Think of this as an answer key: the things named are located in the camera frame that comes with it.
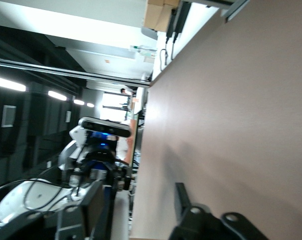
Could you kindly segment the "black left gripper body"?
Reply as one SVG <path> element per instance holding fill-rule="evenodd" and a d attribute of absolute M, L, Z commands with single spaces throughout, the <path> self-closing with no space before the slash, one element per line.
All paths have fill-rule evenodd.
<path fill-rule="evenodd" d="M 85 145 L 84 172 L 100 165 L 113 169 L 116 160 L 116 140 L 95 141 Z"/>

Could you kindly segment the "orange board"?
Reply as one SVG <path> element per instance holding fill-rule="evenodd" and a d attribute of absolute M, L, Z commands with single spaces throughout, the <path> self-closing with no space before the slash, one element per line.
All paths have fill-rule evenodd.
<path fill-rule="evenodd" d="M 126 154 L 126 162 L 131 167 L 133 165 L 134 151 L 135 151 L 135 142 L 138 129 L 138 121 L 136 119 L 130 120 L 131 136 L 127 138 L 128 151 Z"/>

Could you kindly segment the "green white sign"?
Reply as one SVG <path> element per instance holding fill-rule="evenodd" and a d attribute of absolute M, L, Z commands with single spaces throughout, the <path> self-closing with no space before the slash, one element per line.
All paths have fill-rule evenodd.
<path fill-rule="evenodd" d="M 129 48 L 130 51 L 143 55 L 145 57 L 155 57 L 157 54 L 157 49 L 147 46 L 147 45 L 132 45 Z"/>

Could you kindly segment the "bright ceiling light panel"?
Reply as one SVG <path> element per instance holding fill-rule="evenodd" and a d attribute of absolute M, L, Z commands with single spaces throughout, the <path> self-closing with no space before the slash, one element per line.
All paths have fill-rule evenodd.
<path fill-rule="evenodd" d="M 92 103 L 90 103 L 90 102 L 87 103 L 87 102 L 84 102 L 84 101 L 79 100 L 79 99 L 73 100 L 73 103 L 74 103 L 74 104 L 77 104 L 77 105 L 80 105 L 80 106 L 87 106 L 87 107 L 89 107 L 89 108 L 94 108 L 94 107 L 95 107 L 94 104 L 92 104 Z"/>
<path fill-rule="evenodd" d="M 27 87 L 23 84 L 0 78 L 0 87 L 8 88 L 15 91 L 25 92 Z"/>
<path fill-rule="evenodd" d="M 61 100 L 61 101 L 66 101 L 67 100 L 66 96 L 64 96 L 64 95 L 62 95 L 62 94 L 60 94 L 58 92 L 52 91 L 52 90 L 48 91 L 48 95 L 50 97 L 53 97 L 53 98 Z"/>

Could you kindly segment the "black power adapter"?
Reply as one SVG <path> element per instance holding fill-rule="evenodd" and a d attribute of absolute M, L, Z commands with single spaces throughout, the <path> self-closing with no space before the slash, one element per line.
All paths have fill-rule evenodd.
<path fill-rule="evenodd" d="M 176 42 L 178 35 L 182 33 L 190 8 L 191 8 L 191 2 L 188 1 L 186 2 L 184 0 L 180 1 L 173 24 L 173 32 L 174 32 L 173 43 Z"/>
<path fill-rule="evenodd" d="M 175 18 L 176 18 L 176 13 L 177 13 L 176 9 L 172 9 L 171 10 L 171 14 L 170 14 L 169 22 L 168 22 L 168 27 L 167 27 L 167 31 L 166 31 L 166 41 L 165 41 L 165 44 L 168 43 L 169 39 L 173 35 L 173 32 L 174 32 L 174 22 L 175 22 Z"/>

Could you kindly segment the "aluminium table edge rail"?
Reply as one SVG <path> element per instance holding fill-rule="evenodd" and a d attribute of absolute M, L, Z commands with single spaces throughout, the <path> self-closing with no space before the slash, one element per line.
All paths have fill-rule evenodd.
<path fill-rule="evenodd" d="M 236 0 L 228 9 L 221 11 L 221 17 L 225 22 L 232 20 L 248 3 L 250 0 Z"/>

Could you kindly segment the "aluminium overhead beam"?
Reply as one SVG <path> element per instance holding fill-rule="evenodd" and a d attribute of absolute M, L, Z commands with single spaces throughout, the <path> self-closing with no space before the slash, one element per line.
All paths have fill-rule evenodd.
<path fill-rule="evenodd" d="M 46 74 L 54 74 L 65 77 L 73 77 L 77 79 L 86 79 L 91 81 L 100 81 L 103 83 L 111 83 L 111 84 L 122 84 L 134 87 L 143 87 L 149 88 L 151 83 L 149 81 L 144 81 L 140 79 L 131 79 L 131 78 L 120 78 L 115 76 L 107 76 L 96 73 L 85 73 L 81 71 L 74 71 L 69 69 L 50 67 L 50 66 L 41 66 L 37 64 L 29 64 L 24 62 L 17 62 L 13 60 L 6 60 L 0 58 L 0 67 L 9 67 L 20 70 L 34 71 L 34 72 L 42 72 Z"/>

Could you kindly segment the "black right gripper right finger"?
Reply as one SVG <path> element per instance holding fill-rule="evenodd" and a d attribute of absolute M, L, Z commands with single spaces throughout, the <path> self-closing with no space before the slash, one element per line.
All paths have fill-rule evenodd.
<path fill-rule="evenodd" d="M 204 204 L 192 203 L 184 183 L 175 183 L 178 224 L 168 240 L 269 240 L 244 215 L 227 212 L 215 217 Z"/>

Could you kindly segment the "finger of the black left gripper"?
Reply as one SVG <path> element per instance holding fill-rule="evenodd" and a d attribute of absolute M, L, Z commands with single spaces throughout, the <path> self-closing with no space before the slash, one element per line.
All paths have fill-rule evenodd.
<path fill-rule="evenodd" d="M 120 177 L 119 168 L 113 163 L 105 163 L 107 176 L 105 185 L 110 186 L 113 192 L 118 190 L 118 180 Z"/>
<path fill-rule="evenodd" d="M 121 170 L 121 181 L 123 182 L 123 190 L 128 190 L 132 180 L 132 168 L 129 166 L 123 167 Z"/>

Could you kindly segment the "brown cardboard box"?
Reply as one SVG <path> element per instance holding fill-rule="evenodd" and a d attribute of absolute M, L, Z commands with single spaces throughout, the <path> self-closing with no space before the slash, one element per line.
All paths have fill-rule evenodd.
<path fill-rule="evenodd" d="M 180 0 L 147 0 L 143 26 L 158 32 L 167 32 L 172 10 Z"/>

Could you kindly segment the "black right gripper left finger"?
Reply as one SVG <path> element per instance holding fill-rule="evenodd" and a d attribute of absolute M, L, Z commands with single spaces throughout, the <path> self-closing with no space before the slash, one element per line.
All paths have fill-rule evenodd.
<path fill-rule="evenodd" d="M 94 233 L 103 207 L 103 183 L 95 181 L 79 202 L 54 213 L 21 214 L 0 228 L 0 240 L 85 240 Z"/>

